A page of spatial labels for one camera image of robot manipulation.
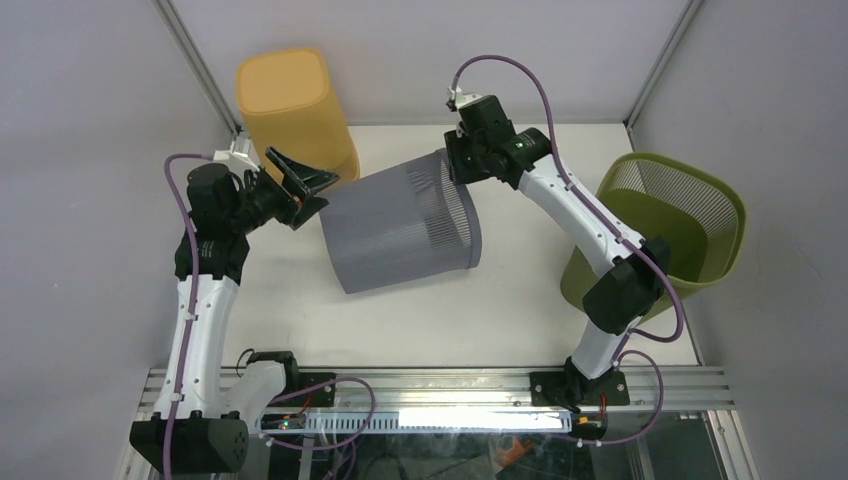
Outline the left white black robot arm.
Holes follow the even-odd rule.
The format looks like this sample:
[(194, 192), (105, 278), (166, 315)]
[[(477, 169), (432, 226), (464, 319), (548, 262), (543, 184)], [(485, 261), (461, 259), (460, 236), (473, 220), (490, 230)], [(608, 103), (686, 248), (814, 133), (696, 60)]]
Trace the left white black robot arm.
[(275, 148), (243, 173), (196, 155), (184, 187), (172, 192), (184, 224), (174, 254), (177, 316), (164, 384), (149, 419), (129, 441), (163, 478), (238, 472), (265, 409), (301, 392), (289, 351), (255, 351), (242, 376), (221, 387), (225, 335), (250, 251), (249, 235), (270, 221), (298, 229), (323, 209), (335, 172), (307, 166)]

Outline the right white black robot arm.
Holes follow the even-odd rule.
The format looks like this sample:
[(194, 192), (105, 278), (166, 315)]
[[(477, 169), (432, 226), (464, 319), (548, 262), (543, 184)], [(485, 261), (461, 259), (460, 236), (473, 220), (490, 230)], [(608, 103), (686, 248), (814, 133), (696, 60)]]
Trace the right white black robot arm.
[(494, 95), (454, 94), (458, 116), (445, 133), (456, 184), (495, 178), (533, 201), (572, 239), (597, 280), (582, 298), (588, 317), (562, 373), (539, 389), (550, 404), (578, 412), (599, 397), (626, 338), (661, 296), (671, 249), (617, 218), (554, 155), (554, 136), (515, 129)]

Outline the grey mesh waste basket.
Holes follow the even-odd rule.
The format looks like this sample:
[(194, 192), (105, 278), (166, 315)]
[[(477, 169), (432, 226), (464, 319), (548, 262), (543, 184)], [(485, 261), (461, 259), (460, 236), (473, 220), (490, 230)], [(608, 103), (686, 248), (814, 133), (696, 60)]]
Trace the grey mesh waste basket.
[(478, 266), (482, 231), (472, 197), (449, 176), (446, 150), (326, 194), (319, 214), (337, 280), (358, 294)]

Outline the green mesh waste basket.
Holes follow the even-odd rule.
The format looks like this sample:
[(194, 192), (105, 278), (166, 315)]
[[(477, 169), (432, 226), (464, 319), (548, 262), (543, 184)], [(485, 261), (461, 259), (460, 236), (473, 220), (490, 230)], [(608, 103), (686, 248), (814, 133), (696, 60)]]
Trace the green mesh waste basket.
[(596, 198), (645, 239), (669, 244), (664, 271), (680, 299), (722, 281), (734, 268), (746, 211), (719, 178), (663, 155), (633, 152), (612, 164)]

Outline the yellow mesh waste basket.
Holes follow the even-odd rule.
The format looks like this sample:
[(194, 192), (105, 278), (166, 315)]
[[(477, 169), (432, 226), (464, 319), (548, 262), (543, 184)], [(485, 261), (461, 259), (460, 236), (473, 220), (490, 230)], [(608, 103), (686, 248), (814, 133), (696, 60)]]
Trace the yellow mesh waste basket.
[(359, 156), (323, 54), (299, 47), (257, 55), (236, 73), (236, 101), (256, 154), (276, 181), (282, 171), (265, 156), (288, 158), (340, 176), (360, 176)]

